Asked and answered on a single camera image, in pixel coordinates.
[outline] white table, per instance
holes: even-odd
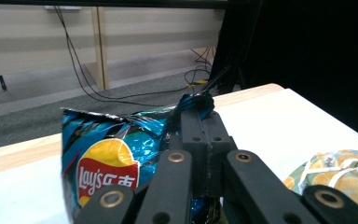
[[[358,133],[291,90],[267,85],[215,98],[240,149],[284,180],[317,152],[358,149]],[[67,223],[61,136],[0,148],[0,223]]]

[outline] lay's logo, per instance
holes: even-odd
[[[139,182],[139,162],[133,159],[127,144],[117,138],[92,145],[77,164],[78,201],[86,205],[94,192],[106,185],[135,189]]]

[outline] chip bag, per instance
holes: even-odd
[[[178,115],[192,107],[198,107],[202,117],[213,110],[212,96],[197,99],[185,95],[178,106],[120,116],[64,109],[62,186],[69,218],[76,220],[90,197],[104,186],[135,189],[150,180],[159,155],[168,149],[170,135],[179,128]],[[211,203],[215,201],[193,198],[193,220],[208,214]]]
[[[300,195],[307,186],[325,185],[340,190],[358,204],[358,150],[318,153],[283,184]]]

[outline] blue chip bag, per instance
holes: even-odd
[[[62,186],[69,218],[76,220],[90,197],[106,185],[135,189],[150,180],[159,155],[167,149],[170,132],[178,128],[177,115],[194,105],[213,110],[213,100],[212,104],[199,104],[191,95],[185,95],[176,107],[130,115],[64,109]],[[204,109],[200,115],[205,117],[209,112]],[[193,220],[208,216],[211,201],[193,198]]]

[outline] yellow chip bag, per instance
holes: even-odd
[[[300,195],[306,186],[325,185],[358,203],[358,150],[318,153],[294,170],[283,184]]]

